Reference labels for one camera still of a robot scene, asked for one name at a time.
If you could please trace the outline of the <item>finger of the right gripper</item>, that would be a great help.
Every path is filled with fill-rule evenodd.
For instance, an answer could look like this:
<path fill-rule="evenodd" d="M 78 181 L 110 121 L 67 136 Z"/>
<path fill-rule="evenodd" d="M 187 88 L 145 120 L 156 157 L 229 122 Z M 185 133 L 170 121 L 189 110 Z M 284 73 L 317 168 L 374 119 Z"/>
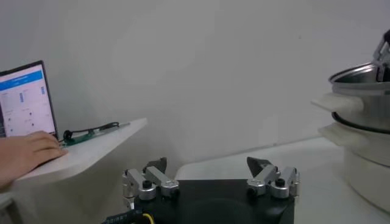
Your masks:
<path fill-rule="evenodd" d="M 383 34 L 373 54 L 373 64 L 377 67 L 377 81 L 389 81 L 389 30 Z"/>

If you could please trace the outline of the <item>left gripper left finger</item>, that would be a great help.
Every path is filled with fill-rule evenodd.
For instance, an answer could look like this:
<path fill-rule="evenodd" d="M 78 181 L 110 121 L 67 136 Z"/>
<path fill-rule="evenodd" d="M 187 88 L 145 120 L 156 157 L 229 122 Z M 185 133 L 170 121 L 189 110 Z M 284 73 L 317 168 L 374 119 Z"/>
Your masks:
<path fill-rule="evenodd" d="M 127 169 L 122 173 L 122 196 L 126 200 L 139 198 L 150 201 L 156 198 L 159 192 L 162 197 L 177 198 L 179 182 L 165 175 L 168 165 L 166 157 L 149 161 L 140 172 L 136 169 Z"/>

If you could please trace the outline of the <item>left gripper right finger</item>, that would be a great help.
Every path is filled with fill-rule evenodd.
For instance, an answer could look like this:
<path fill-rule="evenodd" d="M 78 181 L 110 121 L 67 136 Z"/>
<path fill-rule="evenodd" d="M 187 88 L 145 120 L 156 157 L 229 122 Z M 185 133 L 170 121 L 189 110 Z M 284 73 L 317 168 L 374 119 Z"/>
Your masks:
<path fill-rule="evenodd" d="M 252 178 L 247 180 L 247 193 L 251 197 L 270 194 L 277 199 L 298 197 L 300 194 L 300 173 L 295 167 L 280 170 L 266 159 L 247 157 Z"/>

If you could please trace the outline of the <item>bare human hand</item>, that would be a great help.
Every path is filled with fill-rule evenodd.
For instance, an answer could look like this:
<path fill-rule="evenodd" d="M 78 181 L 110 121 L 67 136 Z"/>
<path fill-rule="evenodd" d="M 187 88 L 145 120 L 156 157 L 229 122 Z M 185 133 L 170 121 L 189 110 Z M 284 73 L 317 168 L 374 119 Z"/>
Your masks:
<path fill-rule="evenodd" d="M 44 131 L 1 138 L 1 191 L 40 164 L 67 153 L 57 138 Z"/>

